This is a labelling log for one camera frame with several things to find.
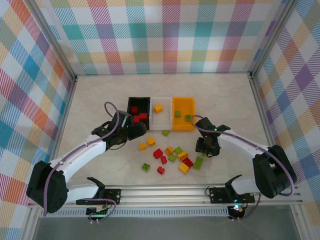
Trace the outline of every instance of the green block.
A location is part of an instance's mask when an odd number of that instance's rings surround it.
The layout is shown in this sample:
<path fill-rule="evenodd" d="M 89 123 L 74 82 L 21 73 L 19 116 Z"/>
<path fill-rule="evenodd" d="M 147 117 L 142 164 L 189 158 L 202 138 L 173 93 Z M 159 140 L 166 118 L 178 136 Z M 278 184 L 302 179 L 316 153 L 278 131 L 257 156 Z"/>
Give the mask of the green block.
<path fill-rule="evenodd" d="M 166 137 L 168 137 L 170 132 L 171 132 L 170 130 L 163 130 L 162 135 L 165 135 Z"/>
<path fill-rule="evenodd" d="M 196 169 L 196 170 L 200 170 L 203 160 L 204 160 L 203 158 L 197 156 L 196 160 L 195 160 L 195 163 L 193 165 L 193 168 Z"/>
<path fill-rule="evenodd" d="M 183 152 L 183 150 L 179 146 L 174 151 L 175 151 L 176 154 L 180 154 L 180 153 Z"/>
<path fill-rule="evenodd" d="M 175 118 L 180 118 L 181 117 L 181 112 L 180 111 L 174 111 L 174 117 Z"/>
<path fill-rule="evenodd" d="M 177 156 L 176 155 L 174 155 L 173 153 L 171 153 L 170 155 L 169 155 L 169 157 L 168 157 L 168 159 L 169 159 L 169 161 L 171 161 L 171 162 L 175 162 L 175 160 L 177 159 Z"/>
<path fill-rule="evenodd" d="M 190 122 L 190 120 L 191 120 L 191 115 L 185 115 L 185 116 L 184 116 L 184 120 L 185 120 L 186 122 Z"/>
<path fill-rule="evenodd" d="M 142 170 L 145 171 L 145 172 L 148 172 L 150 169 L 150 165 L 149 164 L 146 164 L 144 163 L 143 166 L 142 166 Z"/>

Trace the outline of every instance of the toy block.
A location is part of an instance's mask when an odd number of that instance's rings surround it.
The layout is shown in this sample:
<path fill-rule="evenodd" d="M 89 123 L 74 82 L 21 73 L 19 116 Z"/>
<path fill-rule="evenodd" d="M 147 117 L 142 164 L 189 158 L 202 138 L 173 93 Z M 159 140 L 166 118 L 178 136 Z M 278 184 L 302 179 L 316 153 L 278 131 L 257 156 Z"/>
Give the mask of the toy block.
<path fill-rule="evenodd" d="M 168 135 L 169 135 L 170 132 L 171 132 L 170 130 L 163 130 L 163 131 L 162 131 L 162 135 L 168 137 Z"/>
<path fill-rule="evenodd" d="M 154 112 L 156 114 L 161 113 L 162 111 L 163 111 L 163 108 L 162 108 L 162 106 L 160 104 L 154 106 Z"/>
<path fill-rule="evenodd" d="M 148 120 L 148 114 L 147 113 L 140 113 L 139 117 L 140 117 L 140 121 Z"/>
<path fill-rule="evenodd" d="M 138 115 L 133 116 L 133 124 L 137 124 L 140 122 L 140 117 Z"/>
<path fill-rule="evenodd" d="M 182 161 L 185 165 L 187 165 L 188 166 L 188 168 L 192 168 L 193 167 L 193 165 L 194 165 L 194 163 L 187 157 L 187 158 L 185 158 L 185 159 L 183 159 L 183 161 Z"/>
<path fill-rule="evenodd" d="M 186 151 L 183 151 L 183 152 L 178 154 L 178 158 L 180 159 L 180 162 L 185 160 L 187 157 L 188 157 L 188 153 Z"/>
<path fill-rule="evenodd" d="M 182 148 L 179 147 L 179 146 L 174 151 L 175 151 L 176 154 L 180 154 L 180 153 L 183 152 Z"/>
<path fill-rule="evenodd" d="M 155 142 L 155 140 L 154 140 L 154 138 L 153 138 L 152 136 L 149 136 L 149 137 L 146 139 L 146 141 L 148 142 L 148 144 L 149 144 L 150 147 L 156 145 L 156 142 Z"/>
<path fill-rule="evenodd" d="M 171 146 L 168 146 L 164 152 L 167 156 L 169 156 L 174 152 L 174 149 Z"/>
<path fill-rule="evenodd" d="M 157 150 L 154 151 L 153 156 L 155 157 L 155 159 L 159 159 L 161 156 L 163 156 L 164 153 L 161 151 L 160 148 L 158 148 Z"/>
<path fill-rule="evenodd" d="M 177 159 L 177 156 L 172 153 L 172 154 L 170 154 L 170 156 L 168 157 L 168 159 L 169 159 L 169 161 L 171 161 L 171 162 L 174 163 L 174 162 L 176 161 L 176 159 Z"/>
<path fill-rule="evenodd" d="M 182 163 L 180 166 L 179 166 L 179 169 L 181 172 L 183 172 L 184 174 L 186 174 L 187 172 L 189 172 L 189 167 L 187 165 L 185 165 L 184 163 Z"/>
<path fill-rule="evenodd" d="M 180 111 L 174 111 L 174 117 L 175 118 L 180 118 L 181 117 L 181 112 Z"/>
<path fill-rule="evenodd" d="M 150 165 L 149 164 L 146 164 L 144 163 L 143 166 L 142 166 L 142 170 L 145 171 L 145 172 L 148 172 L 150 169 Z"/>
<path fill-rule="evenodd" d="M 160 166 L 158 167 L 157 172 L 163 175 L 165 173 L 165 169 L 162 166 Z"/>
<path fill-rule="evenodd" d="M 147 149 L 147 144 L 145 144 L 145 143 L 140 143 L 140 145 L 139 145 L 139 150 L 140 151 L 143 151 L 143 150 L 146 150 Z"/>
<path fill-rule="evenodd" d="M 161 156 L 160 159 L 162 164 L 166 164 L 168 162 L 166 156 Z"/>
<path fill-rule="evenodd" d="M 137 106 L 132 106 L 131 107 L 131 113 L 132 114 L 137 114 L 138 113 L 138 107 Z"/>
<path fill-rule="evenodd" d="M 200 170 L 203 160 L 204 160 L 203 158 L 197 156 L 194 162 L 193 168 L 195 170 Z"/>
<path fill-rule="evenodd" d="M 184 116 L 184 120 L 185 120 L 186 122 L 190 122 L 190 121 L 191 121 L 191 115 L 185 115 L 185 116 Z"/>

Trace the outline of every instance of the black bracket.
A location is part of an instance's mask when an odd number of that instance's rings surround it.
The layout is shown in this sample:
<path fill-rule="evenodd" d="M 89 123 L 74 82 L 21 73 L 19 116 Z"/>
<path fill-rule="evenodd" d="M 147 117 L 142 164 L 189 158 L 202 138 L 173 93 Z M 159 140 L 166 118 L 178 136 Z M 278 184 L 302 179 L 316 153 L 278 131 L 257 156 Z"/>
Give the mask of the black bracket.
<path fill-rule="evenodd" d="M 111 199 L 114 200 L 115 203 L 118 205 L 120 203 L 120 199 L 121 199 L 121 189 L 118 188 L 112 188 L 112 189 L 104 189 L 103 193 L 100 194 L 99 199 Z M 83 199 L 79 199 L 75 202 L 76 205 L 105 205 L 106 201 L 87 201 L 87 200 L 83 200 Z"/>
<path fill-rule="evenodd" d="M 209 197 L 211 204 L 252 204 L 255 202 L 255 197 L 251 196 L 250 193 L 238 195 L 230 199 L 225 187 L 210 187 Z"/>

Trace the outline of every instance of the colorful plaid fabric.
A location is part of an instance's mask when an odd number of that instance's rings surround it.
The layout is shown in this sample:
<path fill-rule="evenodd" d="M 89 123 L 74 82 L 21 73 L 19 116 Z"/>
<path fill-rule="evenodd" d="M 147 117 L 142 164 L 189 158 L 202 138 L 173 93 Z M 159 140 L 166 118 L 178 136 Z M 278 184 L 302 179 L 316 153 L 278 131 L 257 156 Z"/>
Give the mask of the colorful plaid fabric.
<path fill-rule="evenodd" d="M 320 236 L 320 1 L 300 0 L 256 83 L 273 136 L 297 174 Z"/>
<path fill-rule="evenodd" d="M 0 240 L 15 240 L 31 170 L 50 158 L 71 81 L 23 0 L 0 5 Z"/>
<path fill-rule="evenodd" d="M 252 61 L 250 68 L 249 68 L 249 72 L 252 72 L 254 66 L 256 65 L 258 57 L 260 56 L 262 49 L 265 48 L 266 43 L 269 41 L 271 33 L 275 30 L 276 22 L 278 22 L 287 2 L 288 2 L 288 0 L 281 0 L 281 3 L 279 5 L 275 15 L 273 16 L 273 19 L 272 19 L 269 27 L 268 27 L 268 30 L 265 32 L 265 35 L 262 39 L 262 42 L 254 55 L 253 61 Z"/>
<path fill-rule="evenodd" d="M 247 72 L 253 47 L 275 4 L 273 0 L 50 2 L 58 21 L 49 19 L 50 9 L 42 8 L 44 15 L 74 51 L 69 54 L 79 65 L 78 74 L 86 75 Z"/>

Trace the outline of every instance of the red block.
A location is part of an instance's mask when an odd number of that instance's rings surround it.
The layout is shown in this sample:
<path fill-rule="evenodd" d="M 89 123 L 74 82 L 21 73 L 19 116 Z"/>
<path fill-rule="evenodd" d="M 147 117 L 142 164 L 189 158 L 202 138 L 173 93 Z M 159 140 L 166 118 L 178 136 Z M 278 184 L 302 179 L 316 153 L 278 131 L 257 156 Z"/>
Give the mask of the red block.
<path fill-rule="evenodd" d="M 154 151 L 153 156 L 155 157 L 155 159 L 159 159 L 161 156 L 163 156 L 164 153 L 161 151 L 160 148 L 158 148 L 157 150 Z"/>
<path fill-rule="evenodd" d="M 167 163 L 166 156 L 162 156 L 160 159 L 161 159 L 162 164 L 166 164 Z"/>
<path fill-rule="evenodd" d="M 131 107 L 131 113 L 132 114 L 137 114 L 138 113 L 138 107 L 137 106 L 132 106 Z"/>
<path fill-rule="evenodd" d="M 140 120 L 141 121 L 146 121 L 148 119 L 148 114 L 146 113 L 140 113 Z"/>
<path fill-rule="evenodd" d="M 188 168 L 192 168 L 194 163 L 189 159 L 189 158 L 186 158 L 182 161 L 185 165 L 188 166 Z"/>
<path fill-rule="evenodd" d="M 140 122 L 140 117 L 138 115 L 133 116 L 133 124 L 137 124 Z"/>
<path fill-rule="evenodd" d="M 160 166 L 158 167 L 157 172 L 163 175 L 165 173 L 165 169 L 162 166 Z"/>

